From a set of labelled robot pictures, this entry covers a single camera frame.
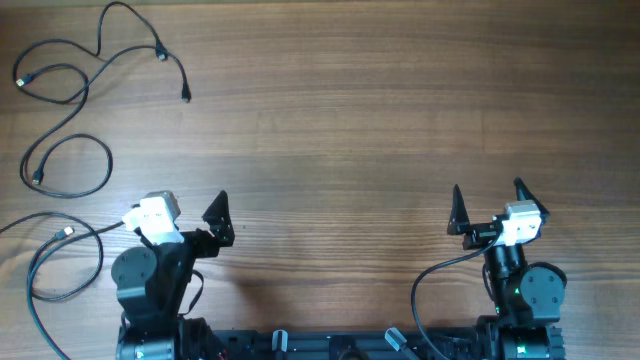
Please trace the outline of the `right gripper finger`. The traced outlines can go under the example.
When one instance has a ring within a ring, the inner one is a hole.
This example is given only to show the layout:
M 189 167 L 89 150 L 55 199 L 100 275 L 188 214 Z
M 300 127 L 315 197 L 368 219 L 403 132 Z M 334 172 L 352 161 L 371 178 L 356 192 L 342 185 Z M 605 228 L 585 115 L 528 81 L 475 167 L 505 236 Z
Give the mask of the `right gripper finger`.
M 533 201 L 540 211 L 542 218 L 548 218 L 550 215 L 549 210 L 531 193 L 524 181 L 520 177 L 516 177 L 513 181 L 516 197 L 518 201 L 531 200 Z
M 464 199 L 458 185 L 453 187 L 452 207 L 447 225 L 448 235 L 462 235 L 469 233 L 471 223 L 466 210 Z

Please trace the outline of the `black cable gold plugs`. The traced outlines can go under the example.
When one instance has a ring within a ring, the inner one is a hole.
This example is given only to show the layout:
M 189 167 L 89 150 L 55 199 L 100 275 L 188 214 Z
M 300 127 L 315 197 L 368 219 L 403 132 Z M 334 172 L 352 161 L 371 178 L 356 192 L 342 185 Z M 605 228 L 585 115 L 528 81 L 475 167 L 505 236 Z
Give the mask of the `black cable gold plugs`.
M 79 286 L 77 286 L 76 288 L 73 288 L 72 290 L 70 290 L 67 293 L 63 293 L 60 295 L 50 295 L 50 294 L 42 294 L 42 293 L 37 293 L 34 292 L 33 293 L 33 297 L 37 300 L 40 301 L 44 301 L 44 302 L 63 302 L 63 301 L 67 301 L 70 300 L 71 298 L 77 296 L 80 292 L 84 291 L 86 288 L 88 288 L 98 277 L 98 275 L 100 274 L 100 271 L 102 270 L 102 266 L 103 266 L 103 262 L 104 262 L 104 246 L 103 246 L 103 242 L 102 239 L 99 236 L 99 231 L 95 230 L 94 228 L 92 228 L 88 223 L 84 222 L 83 220 L 74 217 L 72 215 L 68 215 L 65 213 L 60 213 L 60 212 L 54 212 L 54 211 L 44 211 L 44 212 L 38 212 L 38 213 L 34 213 L 34 214 L 30 214 L 27 215 L 25 217 L 19 218 L 18 220 L 15 220 L 11 223 L 9 223 L 8 225 L 4 226 L 1 228 L 1 233 L 4 233 L 6 231 L 8 231 L 9 229 L 22 224 L 28 220 L 32 220 L 35 218 L 41 218 L 41 217 L 54 217 L 54 218 L 61 218 L 61 219 L 65 219 L 65 220 L 69 220 L 71 222 L 74 222 L 76 224 L 79 224 L 81 227 L 83 227 L 87 233 L 86 234 L 82 234 L 82 235 L 78 235 L 76 237 L 71 237 L 71 234 L 74 232 L 74 228 L 71 228 L 71 232 L 67 232 L 65 229 L 60 230 L 58 232 L 56 232 L 53 237 L 48 240 L 47 242 L 43 243 L 34 253 L 34 256 L 32 258 L 32 260 L 29 263 L 28 266 L 28 273 L 31 273 L 34 268 L 35 265 L 37 263 L 37 261 L 44 256 L 44 252 L 48 251 L 50 254 L 53 254 L 54 249 L 52 248 L 52 245 L 56 242 L 63 242 L 64 244 L 71 244 L 80 240 L 84 240 L 86 238 L 92 237 L 98 247 L 98 261 L 97 261 L 97 265 L 95 270 L 91 273 L 91 275 L 89 276 L 89 278 L 87 280 L 85 280 L 83 283 L 81 283 Z

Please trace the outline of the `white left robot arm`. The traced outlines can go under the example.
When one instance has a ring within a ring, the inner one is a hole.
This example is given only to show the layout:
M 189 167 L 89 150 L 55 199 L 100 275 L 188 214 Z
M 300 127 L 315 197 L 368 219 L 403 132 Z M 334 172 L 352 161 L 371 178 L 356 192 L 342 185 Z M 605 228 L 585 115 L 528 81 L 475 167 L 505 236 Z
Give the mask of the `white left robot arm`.
M 120 254 L 111 268 L 123 308 L 115 357 L 124 359 L 226 359 L 223 342 L 203 318 L 180 310 L 191 280 L 203 275 L 198 259 L 214 258 L 234 243 L 229 199 L 220 191 L 202 215 L 206 230 L 180 231 L 181 214 L 170 191 L 151 192 L 122 217 L 141 245 Z

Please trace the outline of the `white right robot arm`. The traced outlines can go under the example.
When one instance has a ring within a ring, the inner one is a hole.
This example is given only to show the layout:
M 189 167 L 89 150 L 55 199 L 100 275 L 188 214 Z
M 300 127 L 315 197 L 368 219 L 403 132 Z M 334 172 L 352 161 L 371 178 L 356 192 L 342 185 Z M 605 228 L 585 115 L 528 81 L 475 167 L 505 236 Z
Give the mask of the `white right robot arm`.
M 550 212 L 524 182 L 514 180 L 516 200 L 491 221 L 473 224 L 461 190 L 453 187 L 449 235 L 462 235 L 465 250 L 484 256 L 483 276 L 494 316 L 476 325 L 484 359 L 564 359 L 560 320 L 567 276 L 548 262 L 530 263 L 524 246 L 541 236 Z

